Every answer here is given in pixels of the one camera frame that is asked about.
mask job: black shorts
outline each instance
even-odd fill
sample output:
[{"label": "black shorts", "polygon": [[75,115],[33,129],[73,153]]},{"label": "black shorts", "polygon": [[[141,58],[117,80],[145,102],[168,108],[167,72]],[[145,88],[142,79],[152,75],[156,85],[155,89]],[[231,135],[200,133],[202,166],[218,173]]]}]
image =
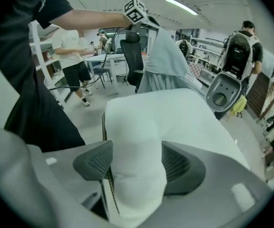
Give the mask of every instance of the black shorts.
[{"label": "black shorts", "polygon": [[89,81],[90,75],[88,68],[86,67],[84,61],[75,64],[73,66],[66,67],[63,69],[66,81],[69,86],[76,86],[77,88],[70,88],[71,91],[77,91],[80,86],[80,81]]}]

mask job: black chair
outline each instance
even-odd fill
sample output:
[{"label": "black chair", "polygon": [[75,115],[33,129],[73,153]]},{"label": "black chair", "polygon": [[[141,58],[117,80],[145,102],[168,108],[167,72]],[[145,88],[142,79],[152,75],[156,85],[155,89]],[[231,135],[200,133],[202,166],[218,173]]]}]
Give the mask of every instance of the black chair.
[{"label": "black chair", "polygon": [[110,77],[110,73],[109,73],[108,69],[105,69],[105,68],[94,68],[94,74],[99,76],[99,78],[101,80],[101,83],[103,85],[103,88],[105,88],[104,83],[103,83],[103,81],[105,82],[104,76],[103,76],[103,74],[105,74],[105,73],[108,73],[110,82],[111,82],[111,84],[113,84],[112,78]]},{"label": "black chair", "polygon": [[130,85],[136,86],[136,92],[142,79],[142,74],[135,70],[143,70],[141,57],[140,36],[132,31],[127,31],[125,40],[120,40],[120,46],[128,65],[127,81]]}]

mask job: cap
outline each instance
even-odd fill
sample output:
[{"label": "cap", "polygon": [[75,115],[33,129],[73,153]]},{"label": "cap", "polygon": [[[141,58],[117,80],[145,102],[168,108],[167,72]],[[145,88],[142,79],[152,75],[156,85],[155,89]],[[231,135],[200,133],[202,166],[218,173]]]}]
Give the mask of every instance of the cap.
[{"label": "cap", "polygon": [[98,32],[98,34],[97,34],[97,36],[99,35],[99,33],[103,33],[103,34],[105,34],[105,31],[104,31],[104,30],[102,30],[102,29],[100,29],[100,30],[99,30],[99,32]]}]

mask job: metal rack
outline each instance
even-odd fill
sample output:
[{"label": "metal rack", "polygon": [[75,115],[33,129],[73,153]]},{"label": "metal rack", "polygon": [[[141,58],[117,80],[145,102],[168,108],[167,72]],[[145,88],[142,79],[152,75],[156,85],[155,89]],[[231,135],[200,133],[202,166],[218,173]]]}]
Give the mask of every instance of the metal rack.
[{"label": "metal rack", "polygon": [[[35,52],[37,55],[39,65],[36,66],[36,70],[42,70],[43,75],[45,76],[45,85],[48,89],[54,88],[56,84],[64,77],[64,74],[61,73],[60,75],[50,77],[49,72],[47,70],[47,66],[57,62],[59,59],[51,59],[49,61],[44,61],[42,51],[48,50],[52,47],[52,41],[51,39],[46,39],[44,41],[40,40],[40,37],[45,37],[49,33],[57,30],[59,27],[56,25],[50,25],[48,28],[43,29],[40,24],[37,21],[33,21],[30,24],[30,31],[31,31],[31,37],[33,39],[33,42],[30,43],[31,50]],[[51,91],[51,93],[54,95],[56,100],[59,102],[59,105],[63,107],[63,109],[66,106],[65,99],[70,93],[69,88],[60,88]]]}]

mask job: yellow object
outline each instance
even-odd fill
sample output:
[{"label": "yellow object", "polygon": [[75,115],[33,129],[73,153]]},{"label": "yellow object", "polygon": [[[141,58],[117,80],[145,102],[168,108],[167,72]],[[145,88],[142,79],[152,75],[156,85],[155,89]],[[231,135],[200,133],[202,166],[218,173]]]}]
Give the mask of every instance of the yellow object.
[{"label": "yellow object", "polygon": [[236,115],[239,112],[242,112],[247,104],[247,99],[241,95],[240,99],[232,106],[230,112],[231,115]]}]

